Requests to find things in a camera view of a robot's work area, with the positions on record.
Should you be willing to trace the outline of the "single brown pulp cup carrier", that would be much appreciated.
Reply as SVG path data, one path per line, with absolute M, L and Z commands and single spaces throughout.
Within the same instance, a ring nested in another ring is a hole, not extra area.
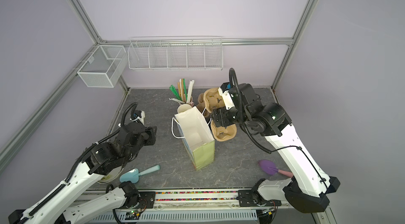
M 225 142 L 233 139 L 237 133 L 235 124 L 230 125 L 226 118 L 226 105 L 218 88 L 206 90 L 202 95 L 203 115 L 211 116 L 211 130 L 215 140 Z

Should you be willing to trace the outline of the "white green paper bag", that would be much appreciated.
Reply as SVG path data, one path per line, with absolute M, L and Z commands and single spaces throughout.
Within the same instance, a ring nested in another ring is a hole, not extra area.
M 197 107 L 176 113 L 171 121 L 171 133 L 181 139 L 196 170 L 214 161 L 215 140 L 208 122 Z

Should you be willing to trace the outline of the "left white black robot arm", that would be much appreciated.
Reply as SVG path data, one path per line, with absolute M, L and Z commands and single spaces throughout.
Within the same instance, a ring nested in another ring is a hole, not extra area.
M 8 223 L 84 224 L 106 211 L 140 206 L 138 189 L 126 181 L 99 198 L 71 207 L 93 184 L 134 160 L 142 147 L 156 143 L 157 127 L 144 125 L 144 112 L 137 106 L 130 104 L 116 131 L 86 148 L 59 185 L 33 206 L 12 212 Z

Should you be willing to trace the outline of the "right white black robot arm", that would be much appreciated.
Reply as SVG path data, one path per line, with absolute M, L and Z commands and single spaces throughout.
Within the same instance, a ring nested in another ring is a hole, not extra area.
M 340 181 L 315 162 L 284 108 L 263 105 L 250 84 L 238 82 L 234 69 L 216 92 L 223 104 L 210 110 L 211 129 L 239 126 L 259 149 L 279 153 L 292 174 L 281 181 L 260 179 L 248 193 L 238 195 L 239 204 L 277 208 L 285 200 L 301 213 L 324 212 L 330 204 L 327 195 L 338 190 Z

